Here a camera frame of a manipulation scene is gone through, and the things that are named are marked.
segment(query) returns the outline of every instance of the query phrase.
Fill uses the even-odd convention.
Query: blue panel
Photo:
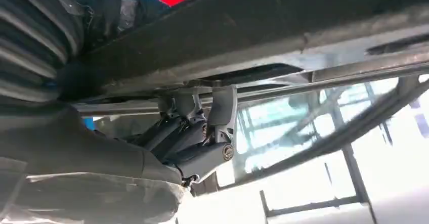
[[[85,118],[85,119],[83,119],[83,122],[85,123],[85,125],[87,126],[88,129],[90,129],[90,130],[95,129],[94,120],[92,118]]]

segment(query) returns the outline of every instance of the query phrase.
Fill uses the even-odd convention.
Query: window
[[[237,154],[217,172],[221,187],[250,172],[272,166],[326,137],[395,88],[396,78],[292,95],[241,105],[237,119]],[[367,134],[385,144],[388,123]],[[262,195],[271,215],[350,204],[359,200],[360,177],[353,149],[314,159],[264,180]]]

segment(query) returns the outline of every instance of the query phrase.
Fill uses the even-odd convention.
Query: glass panel
[[[341,151],[271,177],[264,186],[264,193],[270,210],[356,194]]]
[[[233,170],[228,171],[233,176],[223,181],[226,175],[218,174],[219,182],[227,185],[231,179],[239,181],[310,147],[365,110],[380,92],[388,92],[396,83],[395,79],[360,83],[240,104],[235,131],[237,153],[232,159]]]

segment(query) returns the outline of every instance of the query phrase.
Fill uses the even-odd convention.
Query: dusty metal surface
[[[83,55],[93,96],[146,92],[260,65],[304,70],[429,32],[429,0],[192,0]]]
[[[354,83],[405,76],[411,74],[429,73],[429,48],[422,47],[410,50],[406,53],[377,57],[376,60],[360,62],[351,65],[317,70],[314,72],[302,72],[284,77],[272,78],[272,80],[286,80],[287,77],[310,77],[310,82],[295,83],[275,89],[260,91],[240,91],[238,89],[238,102],[245,103],[258,100],[267,100],[284,95],[299,94],[308,91],[320,90],[334,86],[350,85]],[[203,108],[211,106],[211,94],[202,94]],[[158,108],[156,102],[130,101],[120,104],[101,105],[76,105],[84,116],[106,115],[132,115],[132,114],[156,114]]]

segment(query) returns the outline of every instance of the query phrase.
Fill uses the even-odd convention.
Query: bolt
[[[222,152],[224,154],[225,161],[231,160],[231,158],[234,156],[234,148],[232,148],[231,145],[224,146]]]

